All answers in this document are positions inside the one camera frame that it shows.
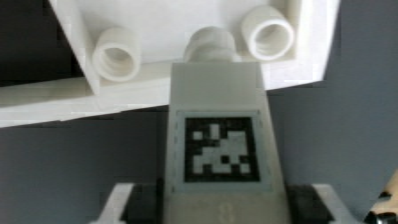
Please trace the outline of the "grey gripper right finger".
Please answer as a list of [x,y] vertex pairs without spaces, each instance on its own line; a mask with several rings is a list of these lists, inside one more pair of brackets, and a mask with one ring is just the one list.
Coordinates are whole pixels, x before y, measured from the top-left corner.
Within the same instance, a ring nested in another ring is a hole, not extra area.
[[288,185],[292,224],[359,224],[329,184]]

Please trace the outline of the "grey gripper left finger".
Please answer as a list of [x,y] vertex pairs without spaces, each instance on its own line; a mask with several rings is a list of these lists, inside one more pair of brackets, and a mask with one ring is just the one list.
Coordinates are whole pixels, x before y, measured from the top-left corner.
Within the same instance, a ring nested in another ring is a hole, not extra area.
[[164,179],[114,185],[100,215],[87,224],[160,224]]

